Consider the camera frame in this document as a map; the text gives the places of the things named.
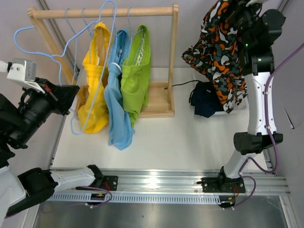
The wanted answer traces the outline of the blue hanger of camouflage shorts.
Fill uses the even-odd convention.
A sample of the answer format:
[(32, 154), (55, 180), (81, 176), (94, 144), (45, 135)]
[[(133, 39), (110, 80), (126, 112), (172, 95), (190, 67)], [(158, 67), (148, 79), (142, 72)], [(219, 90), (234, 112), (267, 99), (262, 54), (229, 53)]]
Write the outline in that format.
[[(115, 1), (113, 1), (113, 0), (106, 0), (106, 1), (103, 3), (102, 7), (98, 10), (98, 20), (93, 20), (93, 21), (90, 22), (88, 25), (91, 26), (92, 24), (97, 24), (98, 22), (101, 21), (101, 18), (102, 18), (102, 10), (104, 9), (104, 7), (106, 6), (107, 3), (113, 4), (112, 12), (110, 13), (110, 16), (113, 17), (113, 24), (112, 24), (112, 29), (111, 29), (111, 33), (110, 33), (110, 39), (111, 39), (111, 38), (112, 38), (112, 35), (113, 35), (114, 27), (115, 27), (115, 20), (116, 20), (116, 13), (117, 13), (117, 4), (116, 4)], [(15, 43), (16, 47), (17, 47), (20, 51), (22, 51), (23, 53), (26, 53), (26, 54), (34, 54), (34, 55), (40, 55), (40, 56), (45, 56), (45, 57), (50, 58), (53, 62), (59, 64), (58, 80), (59, 80), (59, 84), (62, 85), (62, 84), (61, 84), (62, 64), (61, 64), (58, 60), (55, 60), (55, 57), (64, 57), (65, 54), (66, 54), (66, 51), (67, 51), (67, 48), (68, 48), (69, 43), (72, 42), (72, 41), (74, 40), (75, 37), (78, 38), (81, 34), (83, 34), (83, 33), (87, 30), (87, 25), (86, 25), (81, 31), (79, 31), (78, 33), (76, 33), (76, 35), (74, 35), (72, 38), (70, 38), (70, 39), (66, 42), (62, 54), (52, 54), (52, 55), (46, 54), (46, 53), (43, 53), (43, 52), (31, 52), (31, 51), (27, 51), (27, 50), (24, 50), (24, 49), (18, 44), (17, 35), (18, 35), (20, 32), (22, 32), (22, 31), (30, 30), (30, 29), (33, 29), (33, 28), (34, 28), (34, 26), (30, 26), (30, 27), (19, 28), (19, 29), (16, 30), (16, 32), (14, 33), (14, 36), (13, 36), (13, 40), (14, 40), (14, 43)], [(86, 127), (86, 125), (87, 125), (88, 119), (89, 119), (90, 114), (91, 114), (91, 111), (92, 111), (92, 109), (93, 109), (94, 102), (95, 102), (95, 100), (96, 100), (96, 98), (97, 98), (97, 92), (100, 90), (101, 85), (102, 85), (102, 79), (103, 79), (103, 76), (104, 76), (104, 73), (105, 73), (105, 65), (106, 65), (106, 61), (108, 60), (109, 50), (110, 50), (110, 46), (108, 46), (107, 51), (106, 51), (106, 58), (105, 58), (105, 61), (104, 61), (102, 73), (101, 73), (101, 75), (100, 75), (101, 77), (100, 77), (100, 79), (99, 79), (99, 81), (98, 81), (97, 91), (96, 91), (95, 94), (94, 94), (94, 98), (93, 98), (92, 104), (91, 104), (90, 109), (89, 109), (89, 112), (88, 112), (88, 114), (87, 114), (87, 116), (86, 116), (86, 120), (85, 120), (85, 123), (84, 123), (84, 125), (83, 125), (83, 128), (82, 128), (82, 130), (81, 130), (80, 132), (75, 132), (75, 131), (74, 131), (74, 128), (73, 128), (73, 120), (75, 119), (77, 112), (76, 112), (76, 110), (74, 110), (74, 109), (70, 109), (70, 110), (74, 113), (74, 115), (73, 115), (73, 117), (72, 117), (72, 119), (71, 119), (71, 121), (70, 121), (71, 132), (72, 132), (72, 134), (74, 134), (74, 135), (81, 135), (81, 134), (84, 133), (85, 127)]]

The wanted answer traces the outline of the blue hanger of navy shorts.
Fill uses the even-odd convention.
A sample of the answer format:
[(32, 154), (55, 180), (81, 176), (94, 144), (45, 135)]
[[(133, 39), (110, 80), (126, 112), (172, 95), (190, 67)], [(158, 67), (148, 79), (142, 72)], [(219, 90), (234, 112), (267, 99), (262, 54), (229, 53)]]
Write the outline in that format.
[[(66, 19), (66, 22), (67, 24), (69, 25), (71, 31), (74, 33), (74, 35), (76, 35), (76, 32), (73, 28), (73, 26), (70, 24), (69, 20), (68, 20), (68, 17), (67, 17), (67, 11), (69, 10), (69, 8), (66, 8), (65, 10), (65, 19)], [(79, 68), (77, 66), (77, 50), (78, 50), (78, 39), (77, 37), (74, 38), (74, 41), (75, 41), (75, 53), (74, 53), (74, 60), (73, 60), (73, 70), (74, 70), (74, 74), (73, 74), (73, 79), (72, 79), (72, 82), (74, 81), (78, 81), (78, 78), (79, 78)]]

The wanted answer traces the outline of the light blue shorts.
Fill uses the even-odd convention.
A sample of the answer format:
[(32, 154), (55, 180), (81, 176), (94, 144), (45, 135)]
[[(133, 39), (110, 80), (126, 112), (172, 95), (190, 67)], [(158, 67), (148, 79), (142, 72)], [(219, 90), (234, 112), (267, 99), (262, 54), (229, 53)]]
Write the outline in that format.
[(130, 146), (135, 130), (131, 127), (130, 116), (124, 110), (121, 92), (122, 65), (130, 50), (129, 34), (126, 29), (114, 36), (108, 60), (108, 80), (104, 98), (109, 112), (109, 145), (119, 150)]

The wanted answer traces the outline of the lime green shorts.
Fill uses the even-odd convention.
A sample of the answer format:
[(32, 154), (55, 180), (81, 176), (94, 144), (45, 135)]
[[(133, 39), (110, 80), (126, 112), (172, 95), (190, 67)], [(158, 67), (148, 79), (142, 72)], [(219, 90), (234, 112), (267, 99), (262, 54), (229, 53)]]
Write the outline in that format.
[(147, 26), (140, 25), (133, 36), (129, 55), (123, 62), (122, 70), (123, 108), (129, 114), (131, 126), (134, 127), (141, 109), (148, 106), (151, 46)]

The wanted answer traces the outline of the blue hanger of green shorts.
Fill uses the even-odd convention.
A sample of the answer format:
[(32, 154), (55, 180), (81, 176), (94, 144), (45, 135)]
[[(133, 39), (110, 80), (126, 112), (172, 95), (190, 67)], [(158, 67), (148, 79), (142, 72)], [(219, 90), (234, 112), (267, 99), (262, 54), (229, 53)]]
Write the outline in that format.
[(143, 38), (143, 29), (140, 29), (140, 30), (138, 30), (136, 33), (133, 33), (132, 24), (131, 24), (131, 19), (130, 19), (130, 10), (131, 10), (131, 8), (132, 8), (132, 6), (130, 6), (130, 7), (128, 8), (128, 12), (127, 12), (127, 19), (128, 19), (128, 24), (129, 24), (129, 31), (130, 31), (130, 33), (131, 33), (130, 48), (132, 47), (133, 38), (134, 38), (137, 34), (140, 34), (140, 33), (141, 33), (141, 41), (140, 41), (140, 44), (139, 44), (139, 46), (138, 46), (138, 48), (137, 48), (136, 54), (135, 54), (135, 56), (134, 56), (134, 58), (133, 58), (133, 60), (132, 60), (132, 65), (134, 65), (134, 64), (135, 64), (135, 58), (136, 58), (136, 56), (139, 54), (140, 49), (141, 49), (141, 47), (142, 47), (142, 43), (143, 43), (143, 42), (142, 42), (142, 38)]

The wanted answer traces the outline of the navy blue shorts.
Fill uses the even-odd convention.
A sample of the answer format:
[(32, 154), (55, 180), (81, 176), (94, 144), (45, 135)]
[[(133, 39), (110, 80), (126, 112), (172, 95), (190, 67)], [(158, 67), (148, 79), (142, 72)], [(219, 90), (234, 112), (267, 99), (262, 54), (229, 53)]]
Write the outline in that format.
[(189, 103), (194, 106), (194, 114), (206, 118), (215, 112), (224, 111), (216, 94), (216, 90), (210, 82), (198, 82), (190, 93)]

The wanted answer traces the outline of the camouflage patterned shorts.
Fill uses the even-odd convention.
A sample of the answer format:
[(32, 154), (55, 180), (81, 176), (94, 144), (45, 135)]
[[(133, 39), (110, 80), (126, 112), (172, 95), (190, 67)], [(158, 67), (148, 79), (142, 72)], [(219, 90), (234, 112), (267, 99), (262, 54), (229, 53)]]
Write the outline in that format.
[(181, 58), (204, 75), (215, 88), (223, 110), (231, 113), (247, 96), (239, 65), (237, 27), (225, 22), (235, 1), (218, 0), (204, 16), (199, 40)]

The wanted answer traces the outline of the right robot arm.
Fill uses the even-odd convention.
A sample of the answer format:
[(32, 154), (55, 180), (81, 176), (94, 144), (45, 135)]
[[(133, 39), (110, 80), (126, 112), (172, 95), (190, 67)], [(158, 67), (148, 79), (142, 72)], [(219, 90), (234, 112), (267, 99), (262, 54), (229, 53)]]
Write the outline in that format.
[(277, 149), (283, 135), (277, 132), (273, 117), (272, 83), (275, 61), (272, 45), (281, 36), (285, 23), (283, 14), (270, 9), (261, 16), (259, 0), (238, 0), (224, 16), (230, 25), (236, 25), (241, 45), (240, 66), (248, 92), (249, 124), (246, 132), (235, 133), (235, 150), (226, 165), (221, 167), (213, 183), (221, 191), (240, 187), (245, 191), (242, 170), (249, 161), (265, 149)]

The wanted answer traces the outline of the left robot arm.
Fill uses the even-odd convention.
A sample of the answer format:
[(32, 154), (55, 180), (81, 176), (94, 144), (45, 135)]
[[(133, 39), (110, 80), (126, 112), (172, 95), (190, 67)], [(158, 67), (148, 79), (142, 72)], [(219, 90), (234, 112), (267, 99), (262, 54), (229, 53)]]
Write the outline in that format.
[(0, 211), (4, 218), (40, 204), (56, 192), (70, 188), (98, 190), (103, 185), (104, 175), (96, 165), (63, 173), (41, 168), (20, 175), (12, 173), (12, 149), (28, 148), (28, 141), (52, 114), (68, 115), (80, 89), (38, 77), (34, 82), (38, 89), (22, 86), (18, 107), (0, 96)]

